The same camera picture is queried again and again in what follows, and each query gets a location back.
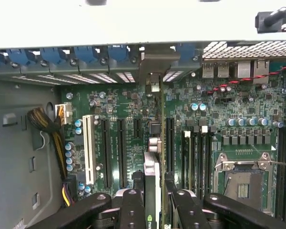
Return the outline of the black RAM slot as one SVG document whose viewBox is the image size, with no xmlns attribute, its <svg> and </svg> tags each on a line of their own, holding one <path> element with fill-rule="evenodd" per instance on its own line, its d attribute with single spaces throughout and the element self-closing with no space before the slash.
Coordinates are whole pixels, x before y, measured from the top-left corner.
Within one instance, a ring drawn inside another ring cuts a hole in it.
<svg viewBox="0 0 286 229">
<path fill-rule="evenodd" d="M 278 162 L 286 162 L 286 132 L 283 128 L 279 129 Z M 277 166 L 277 216 L 279 219 L 284 218 L 285 170 L 286 166 Z"/>
<path fill-rule="evenodd" d="M 209 190 L 208 126 L 201 127 L 201 198 Z"/>
<path fill-rule="evenodd" d="M 193 191 L 196 196 L 200 198 L 200 136 L 199 136 L 199 127 L 195 126 L 193 131 L 193 154 L 194 154 L 194 187 Z"/>
<path fill-rule="evenodd" d="M 214 143 L 214 137 L 215 137 L 215 134 L 216 134 L 216 127 L 215 126 L 210 126 L 209 127 L 209 137 L 208 137 L 208 140 L 209 140 L 209 143 L 208 143 L 208 159 L 209 159 L 209 175 L 210 175 L 210 178 L 209 178 L 209 193 L 212 191 L 212 188 L 213 188 L 213 184 L 212 184 L 212 181 L 213 181 L 213 151 L 214 151 L 214 146 L 213 146 L 213 143 Z"/>
</svg>

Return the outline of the long black expansion slot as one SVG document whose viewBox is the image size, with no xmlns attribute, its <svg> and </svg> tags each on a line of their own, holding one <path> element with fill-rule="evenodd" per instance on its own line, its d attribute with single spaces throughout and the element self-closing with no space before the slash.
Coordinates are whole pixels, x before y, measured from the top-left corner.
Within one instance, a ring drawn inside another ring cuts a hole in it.
<svg viewBox="0 0 286 229">
<path fill-rule="evenodd" d="M 120 188 L 127 187 L 127 150 L 125 119 L 117 119 L 118 156 L 119 156 L 119 181 Z"/>
<path fill-rule="evenodd" d="M 112 187 L 112 166 L 111 166 L 111 144 L 110 144 L 110 125 L 109 120 L 104 118 L 101 120 L 102 127 L 102 143 L 104 151 L 104 186 Z"/>
<path fill-rule="evenodd" d="M 167 172 L 174 174 L 174 118 L 166 118 L 166 164 Z"/>
</svg>

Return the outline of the CPU socket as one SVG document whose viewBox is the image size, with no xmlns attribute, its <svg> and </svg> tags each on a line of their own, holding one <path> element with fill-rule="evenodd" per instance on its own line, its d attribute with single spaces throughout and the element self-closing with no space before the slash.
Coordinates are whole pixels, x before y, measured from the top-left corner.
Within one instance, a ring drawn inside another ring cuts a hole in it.
<svg viewBox="0 0 286 229">
<path fill-rule="evenodd" d="M 255 159 L 231 159 L 221 152 L 216 157 L 213 192 L 274 215 L 275 185 L 268 152 Z"/>
</svg>

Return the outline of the white expansion slot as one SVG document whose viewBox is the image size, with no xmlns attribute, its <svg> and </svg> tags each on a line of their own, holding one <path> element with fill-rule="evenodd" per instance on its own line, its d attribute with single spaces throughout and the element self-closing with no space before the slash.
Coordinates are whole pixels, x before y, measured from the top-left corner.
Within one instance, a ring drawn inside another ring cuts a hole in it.
<svg viewBox="0 0 286 229">
<path fill-rule="evenodd" d="M 96 153 L 94 137 L 94 116 L 84 115 L 83 120 L 83 140 L 86 184 L 94 185 L 96 181 Z"/>
</svg>

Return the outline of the short black expansion slot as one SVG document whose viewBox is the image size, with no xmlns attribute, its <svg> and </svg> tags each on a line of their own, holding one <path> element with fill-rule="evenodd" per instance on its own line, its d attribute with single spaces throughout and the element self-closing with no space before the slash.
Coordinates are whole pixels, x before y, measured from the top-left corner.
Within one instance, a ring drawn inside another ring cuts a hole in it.
<svg viewBox="0 0 286 229">
<path fill-rule="evenodd" d="M 142 121 L 140 118 L 133 119 L 133 133 L 135 139 L 142 138 Z"/>
</svg>

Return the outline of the green motherboard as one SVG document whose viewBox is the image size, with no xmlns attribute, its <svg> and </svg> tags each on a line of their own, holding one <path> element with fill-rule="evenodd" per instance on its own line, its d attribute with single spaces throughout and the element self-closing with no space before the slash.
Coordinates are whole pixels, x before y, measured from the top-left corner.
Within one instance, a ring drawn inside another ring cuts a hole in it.
<svg viewBox="0 0 286 229">
<path fill-rule="evenodd" d="M 157 99 L 146 94 L 137 84 L 76 85 L 61 89 L 62 101 L 71 104 L 73 120 L 64 127 L 67 170 L 76 177 L 71 192 L 74 200 L 81 200 L 94 192 L 114 195 L 120 188 L 117 119 L 125 119 L 127 150 L 127 187 L 133 186 L 132 174 L 143 170 L 144 153 L 149 149 L 160 152 Z M 221 152 L 231 159 L 255 159 L 268 152 L 278 162 L 279 129 L 286 132 L 286 62 L 270 64 L 268 84 L 253 84 L 253 79 L 205 79 L 193 73 L 164 87 L 165 114 L 165 171 L 166 118 L 174 118 L 174 182 L 177 188 L 193 191 L 194 154 L 193 131 L 206 125 L 216 127 L 213 151 L 213 174 L 216 157 Z M 86 184 L 83 120 L 84 115 L 94 116 L 96 153 L 96 181 Z M 112 187 L 104 186 L 104 151 L 101 120 L 110 125 Z M 135 139 L 133 119 L 142 121 L 142 138 Z M 201 181 L 201 140 L 200 140 Z M 273 165 L 275 194 L 274 215 L 277 216 L 277 166 Z M 286 222 L 286 170 L 284 218 Z"/>
</svg>

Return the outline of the white power connector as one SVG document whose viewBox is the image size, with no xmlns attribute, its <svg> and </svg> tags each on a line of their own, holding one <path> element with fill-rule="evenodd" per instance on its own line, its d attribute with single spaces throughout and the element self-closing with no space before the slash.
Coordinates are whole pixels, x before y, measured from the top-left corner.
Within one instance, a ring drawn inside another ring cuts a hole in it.
<svg viewBox="0 0 286 229">
<path fill-rule="evenodd" d="M 61 125 L 70 124 L 72 122 L 72 105 L 71 104 L 56 104 L 55 117 L 61 122 Z"/>
</svg>

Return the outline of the silver USB port stack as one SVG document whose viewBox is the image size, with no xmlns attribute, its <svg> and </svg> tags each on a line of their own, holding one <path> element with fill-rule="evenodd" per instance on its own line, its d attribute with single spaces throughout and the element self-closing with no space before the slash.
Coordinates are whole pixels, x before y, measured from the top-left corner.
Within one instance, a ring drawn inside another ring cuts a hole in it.
<svg viewBox="0 0 286 229">
<path fill-rule="evenodd" d="M 219 62 L 217 64 L 217 77 L 228 78 L 229 77 L 229 63 Z"/>
<path fill-rule="evenodd" d="M 202 78 L 211 79 L 214 78 L 214 67 L 213 63 L 203 63 L 202 64 Z"/>
</svg>

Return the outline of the silver video port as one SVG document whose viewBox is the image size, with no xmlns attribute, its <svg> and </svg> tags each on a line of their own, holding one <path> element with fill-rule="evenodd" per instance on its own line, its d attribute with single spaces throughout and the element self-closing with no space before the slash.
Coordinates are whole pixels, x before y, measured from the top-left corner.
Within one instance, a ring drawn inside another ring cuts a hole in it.
<svg viewBox="0 0 286 229">
<path fill-rule="evenodd" d="M 238 79 L 250 78 L 251 63 L 250 62 L 238 62 L 236 68 L 236 76 Z"/>
</svg>

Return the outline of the silver ethernet port block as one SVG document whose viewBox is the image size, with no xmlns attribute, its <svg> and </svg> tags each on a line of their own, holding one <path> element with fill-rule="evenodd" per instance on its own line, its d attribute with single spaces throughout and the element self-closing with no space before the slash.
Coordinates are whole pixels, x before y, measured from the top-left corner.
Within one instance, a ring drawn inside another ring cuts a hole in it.
<svg viewBox="0 0 286 229">
<path fill-rule="evenodd" d="M 266 60 L 256 60 L 253 64 L 253 84 L 268 84 L 270 62 Z"/>
</svg>

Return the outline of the open black PC case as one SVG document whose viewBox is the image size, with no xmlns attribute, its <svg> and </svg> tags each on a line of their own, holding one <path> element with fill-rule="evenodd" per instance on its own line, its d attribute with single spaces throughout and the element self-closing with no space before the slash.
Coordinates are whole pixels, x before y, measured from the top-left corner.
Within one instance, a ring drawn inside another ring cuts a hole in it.
<svg viewBox="0 0 286 229">
<path fill-rule="evenodd" d="M 203 63 L 213 63 L 214 78 L 218 78 L 217 64 L 227 62 L 227 79 L 242 81 L 254 79 L 253 62 L 256 60 L 266 60 L 270 64 L 286 62 L 286 41 L 187 43 L 201 48 L 199 61 L 182 62 L 179 58 L 173 62 L 164 77 L 164 87 L 193 73 L 202 76 Z M 180 55 L 176 51 L 178 44 L 127 45 L 130 61 L 113 65 L 109 64 L 109 45 L 93 46 L 99 60 L 92 64 L 75 56 L 75 46 L 58 47 L 67 55 L 66 63 L 60 65 L 43 60 L 40 48 L 25 48 L 36 57 L 36 63 L 28 66 L 12 62 L 7 49 L 0 50 L 6 59 L 6 64 L 0 65 L 0 229 L 26 229 L 80 201 L 71 195 L 76 177 L 67 170 L 64 136 L 67 124 L 61 125 L 55 117 L 55 105 L 64 104 L 62 87 L 137 84 L 145 90 L 139 82 L 139 66 L 145 51 L 173 50 Z M 238 62 L 251 63 L 250 78 L 237 78 Z M 171 225 L 166 191 L 164 198 L 162 213 L 165 216 L 160 229 L 179 229 Z"/>
</svg>

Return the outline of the black knob bracket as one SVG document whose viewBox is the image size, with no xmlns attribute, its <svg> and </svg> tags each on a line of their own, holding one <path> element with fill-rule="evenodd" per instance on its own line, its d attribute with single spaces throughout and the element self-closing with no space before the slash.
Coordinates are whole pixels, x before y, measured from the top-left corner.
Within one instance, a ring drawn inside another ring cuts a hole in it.
<svg viewBox="0 0 286 229">
<path fill-rule="evenodd" d="M 255 17 L 255 28 L 258 34 L 286 32 L 286 7 L 259 12 Z"/>
</svg>

